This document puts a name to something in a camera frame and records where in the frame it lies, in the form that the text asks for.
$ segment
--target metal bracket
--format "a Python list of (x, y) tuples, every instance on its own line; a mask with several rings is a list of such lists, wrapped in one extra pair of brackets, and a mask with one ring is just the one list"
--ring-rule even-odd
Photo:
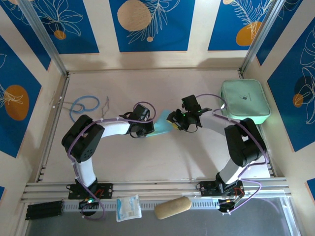
[(241, 181), (237, 181), (234, 186), (230, 187), (230, 191), (225, 191), (223, 193), (218, 190), (217, 183), (215, 181), (201, 181), (199, 185), (200, 188), (198, 188), (198, 190), (200, 191), (202, 197), (239, 196), (242, 193), (237, 189), (244, 189)]
[[(82, 200), (88, 197), (88, 194), (78, 188), (77, 184), (69, 184), (67, 186), (69, 189), (69, 199), (77, 199)], [(98, 183), (97, 184), (97, 191), (95, 193), (96, 197), (99, 199), (112, 199), (113, 195), (113, 184), (112, 183)]]

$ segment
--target white floor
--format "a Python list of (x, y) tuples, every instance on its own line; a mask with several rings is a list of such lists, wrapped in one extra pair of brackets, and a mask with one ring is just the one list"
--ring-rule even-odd
[[(109, 96), (110, 111), (105, 118), (115, 118), (132, 111), (136, 102), (148, 101), (155, 106), (158, 118), (163, 110), (180, 108), (182, 98), (191, 94), (218, 94), (224, 80), (238, 78), (237, 71), (189, 69), (78, 73), (70, 77), (65, 101), (94, 95), (101, 100), (102, 106)], [(203, 108), (219, 107), (219, 101), (212, 97), (200, 98), (199, 102)], [(88, 108), (95, 102), (87, 99), (84, 104)], [(101, 109), (88, 115), (100, 118)], [(74, 180), (71, 162), (61, 145), (71, 126), (68, 110), (63, 109), (43, 177), (45, 182)], [(201, 128), (193, 134), (173, 130), (144, 139), (133, 139), (129, 135), (104, 138), (93, 156), (93, 165), (101, 181), (176, 180), (215, 178), (228, 160), (225, 137)], [(270, 175), (267, 166), (257, 166), (244, 177)]]

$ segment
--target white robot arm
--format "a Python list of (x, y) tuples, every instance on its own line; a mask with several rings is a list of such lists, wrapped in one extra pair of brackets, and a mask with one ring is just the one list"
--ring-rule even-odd
[[(150, 110), (138, 104), (133, 112), (128, 112), (120, 116), (119, 118), (122, 120), (117, 118), (113, 119), (113, 121), (93, 124), (86, 130), (71, 150), (71, 155), (75, 158), (74, 169), (77, 171), (76, 175), (80, 178), (82, 185), (87, 188), (97, 185), (97, 179), (93, 171), (92, 155), (100, 139), (118, 134), (130, 134), (130, 136), (134, 138), (144, 137), (154, 131), (153, 121), (147, 121), (149, 116)], [(62, 140), (62, 145), (67, 152), (75, 138), (92, 122), (93, 120), (87, 115), (79, 117)]]
[[(182, 99), (182, 110), (172, 112), (167, 120), (179, 129), (187, 131), (191, 124), (197, 127), (214, 130), (226, 137), (231, 159), (226, 166), (217, 173), (216, 180), (207, 187), (207, 191), (201, 191), (204, 196), (218, 196), (231, 193), (231, 190), (240, 185), (239, 177), (245, 168), (258, 160), (262, 153), (253, 139), (238, 125), (231, 125), (227, 118), (216, 115), (211, 109), (202, 109), (194, 95)], [(266, 145), (252, 119), (244, 119), (239, 123), (245, 127), (266, 151)]]

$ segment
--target mint green zippered pouch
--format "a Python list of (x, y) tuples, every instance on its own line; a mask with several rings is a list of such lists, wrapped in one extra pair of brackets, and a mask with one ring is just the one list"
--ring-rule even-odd
[(224, 81), (220, 95), (227, 102), (227, 109), (222, 111), (224, 116), (233, 119), (251, 118), (255, 124), (263, 123), (270, 116), (269, 104), (257, 80)]

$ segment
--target blue cable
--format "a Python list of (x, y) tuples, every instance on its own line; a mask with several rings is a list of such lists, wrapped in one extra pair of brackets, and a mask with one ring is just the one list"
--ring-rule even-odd
[[(97, 105), (96, 105), (94, 108), (92, 108), (92, 109), (86, 109), (83, 104), (78, 103), (79, 101), (81, 101), (82, 99), (85, 99), (85, 98), (93, 98), (93, 99), (95, 99), (95, 100), (97, 101)], [(74, 108), (74, 106), (76, 106), (76, 105), (80, 106), (82, 109), (80, 109), (79, 111), (75, 111), (73, 108)], [(75, 113), (75, 114), (82, 114), (82, 113), (84, 113), (84, 112), (92, 112), (92, 111), (95, 111), (95, 110), (99, 107), (99, 105), (100, 105), (100, 101), (99, 101), (99, 99), (98, 99), (97, 97), (95, 97), (95, 96), (87, 95), (87, 96), (79, 97), (79, 98), (76, 99), (76, 100), (73, 102), (73, 104), (71, 105), (71, 107), (70, 107), (70, 109), (69, 109), (69, 116), (70, 116), (71, 120), (73, 121), (73, 123), (75, 123), (74, 118), (72, 117), (72, 113)]]

